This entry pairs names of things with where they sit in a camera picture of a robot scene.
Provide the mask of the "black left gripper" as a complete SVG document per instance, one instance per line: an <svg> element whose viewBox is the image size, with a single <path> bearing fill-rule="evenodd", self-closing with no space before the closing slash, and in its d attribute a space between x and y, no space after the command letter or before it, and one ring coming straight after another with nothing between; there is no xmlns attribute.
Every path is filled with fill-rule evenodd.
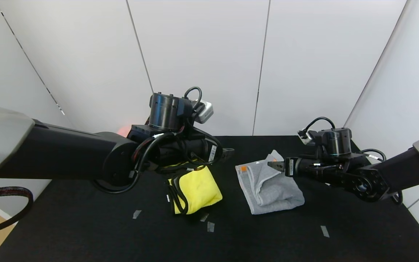
<svg viewBox="0 0 419 262"><path fill-rule="evenodd" d="M222 148L218 139L196 139L184 141L187 160L193 165L210 165L221 159L230 159L235 154L233 148Z"/></svg>

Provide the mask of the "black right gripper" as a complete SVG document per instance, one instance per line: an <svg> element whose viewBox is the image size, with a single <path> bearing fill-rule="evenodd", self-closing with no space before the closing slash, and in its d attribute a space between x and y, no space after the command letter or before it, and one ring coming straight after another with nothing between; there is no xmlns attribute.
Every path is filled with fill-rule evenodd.
<svg viewBox="0 0 419 262"><path fill-rule="evenodd" d="M312 159L307 157L286 158L284 161L271 161L267 165L276 171L285 171L288 177L313 177L316 170L324 163L320 159Z"/></svg>

